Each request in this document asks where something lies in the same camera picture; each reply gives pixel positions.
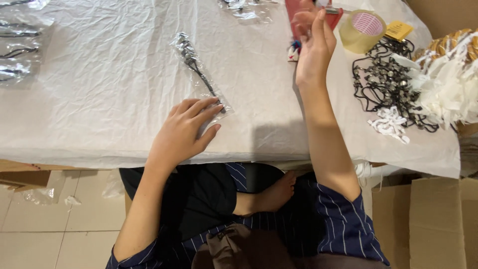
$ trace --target navy striped shirt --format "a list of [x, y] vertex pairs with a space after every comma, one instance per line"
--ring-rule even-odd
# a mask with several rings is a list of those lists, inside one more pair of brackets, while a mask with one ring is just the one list
[[[245, 168], [240, 163], [226, 163], [226, 167], [236, 182], [237, 190], [246, 191]], [[373, 259], [390, 265], [380, 250], [372, 220], [365, 214], [362, 195], [351, 202], [316, 182], [309, 182], [309, 187], [317, 193], [315, 207], [326, 223], [326, 235], [318, 247], [308, 249], [306, 238], [296, 234], [292, 224], [293, 213], [259, 212], [248, 218], [238, 217], [231, 223], [209, 229], [172, 247], [163, 247], [167, 244], [162, 235], [167, 231], [160, 227], [158, 237], [149, 246], [126, 260], [118, 262], [111, 250], [106, 269], [191, 268], [194, 255], [206, 241], [206, 235], [215, 235], [232, 223], [242, 223], [251, 229], [277, 231], [289, 253], [302, 257], [326, 252]]]

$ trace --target red tape dispenser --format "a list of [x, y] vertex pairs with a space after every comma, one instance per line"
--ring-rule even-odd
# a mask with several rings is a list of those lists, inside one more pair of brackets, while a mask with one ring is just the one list
[[[295, 26], [297, 25], [296, 22], [292, 22], [294, 19], [294, 15], [300, 10], [300, 0], [285, 0], [285, 6], [287, 8], [287, 13], [289, 14], [289, 21], [291, 22], [291, 29], [292, 29], [292, 35], [294, 38], [294, 42], [292, 43], [292, 46], [289, 48], [289, 54], [288, 54], [288, 61], [289, 62], [296, 62], [299, 60], [299, 53], [300, 53], [300, 48], [301, 44], [299, 41], [299, 35], [295, 31]], [[341, 9], [336, 9], [332, 7], [332, 0], [328, 1], [328, 4], [326, 5], [326, 21], [327, 24], [329, 25], [330, 29], [332, 31], [335, 29], [335, 27], [338, 24], [338, 21], [340, 21], [340, 18], [342, 18], [342, 15], [344, 14], [344, 10]]]

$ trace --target table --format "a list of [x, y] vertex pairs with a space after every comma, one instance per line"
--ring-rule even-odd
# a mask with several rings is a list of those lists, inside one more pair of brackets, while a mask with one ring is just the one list
[[[309, 159], [295, 64], [286, 62], [291, 30], [283, 4], [271, 6], [273, 23], [254, 25], [240, 25], [216, 0], [51, 0], [41, 13], [55, 19], [55, 32], [32, 88], [0, 90], [0, 158], [144, 165], [170, 108], [193, 90], [169, 46], [184, 31], [235, 110], [206, 151], [187, 163]], [[457, 177], [451, 131], [410, 130], [406, 146], [368, 126], [375, 115], [352, 95], [354, 57], [338, 39], [327, 74], [352, 158]]]

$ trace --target hand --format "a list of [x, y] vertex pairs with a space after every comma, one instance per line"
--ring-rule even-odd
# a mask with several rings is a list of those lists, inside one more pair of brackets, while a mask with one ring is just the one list
[[182, 161], [203, 152], [221, 127], [215, 124], [202, 137], [196, 138], [201, 125], [224, 107], [220, 104], [206, 108], [216, 102], [217, 97], [211, 97], [186, 99], [175, 105], [153, 140], [145, 166], [172, 171]]
[[295, 83], [301, 91], [326, 87], [327, 68], [337, 40], [325, 21], [325, 9], [317, 8], [311, 0], [301, 0], [300, 6], [306, 11], [294, 16], [302, 44]]

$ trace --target black pants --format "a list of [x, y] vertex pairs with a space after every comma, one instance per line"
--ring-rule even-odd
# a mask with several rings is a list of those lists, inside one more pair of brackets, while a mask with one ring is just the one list
[[[246, 163], [248, 192], [261, 192], [283, 176], [279, 169], [265, 165]], [[161, 226], [169, 230], [172, 241], [185, 241], [207, 229], [226, 224], [236, 217], [236, 183], [222, 163], [182, 165], [178, 173], [170, 175], [163, 194]], [[126, 192], [134, 198], [144, 168], [119, 170]], [[297, 214], [297, 226], [305, 237], [322, 238], [323, 220], [314, 207], [315, 193], [308, 188], [308, 181], [315, 182], [313, 173], [297, 179], [294, 196], [280, 209]]]

